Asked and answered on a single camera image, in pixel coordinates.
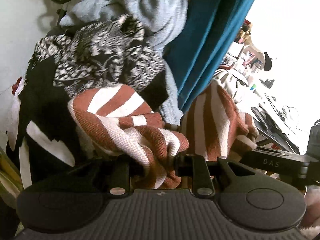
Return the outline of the teal blue curtain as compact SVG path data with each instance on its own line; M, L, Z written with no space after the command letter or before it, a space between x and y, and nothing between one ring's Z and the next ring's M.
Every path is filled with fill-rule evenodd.
M254 0L190 0L187 20L165 55L186 112L207 87Z

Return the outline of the light blue fleece garment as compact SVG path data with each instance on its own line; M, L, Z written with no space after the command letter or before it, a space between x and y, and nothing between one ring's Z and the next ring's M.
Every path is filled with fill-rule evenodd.
M67 13L60 25L68 29L90 22L113 21L124 14L132 15L142 23L146 40L163 59L165 47L178 37L185 25L187 9L187 0L82 0ZM156 95L145 101L164 121L176 125L182 117L177 86L165 60L164 65L167 98L162 100Z

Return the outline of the black white patterned garment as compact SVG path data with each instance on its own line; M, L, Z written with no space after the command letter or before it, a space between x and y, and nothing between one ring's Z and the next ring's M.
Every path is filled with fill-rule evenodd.
M146 40L142 23L127 14L42 38L26 78L62 87L70 97L115 83L130 86L145 100L168 96L164 60Z

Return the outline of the rust white striped sweater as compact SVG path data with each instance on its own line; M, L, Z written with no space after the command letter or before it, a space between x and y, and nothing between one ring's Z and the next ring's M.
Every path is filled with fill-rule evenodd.
M68 103L80 131L107 155L127 154L145 171L135 179L140 189L174 189L181 183L173 161L180 152L208 161L234 152L237 157L257 147L258 130L248 113L217 83L191 104L179 125L167 124L128 85L88 89Z

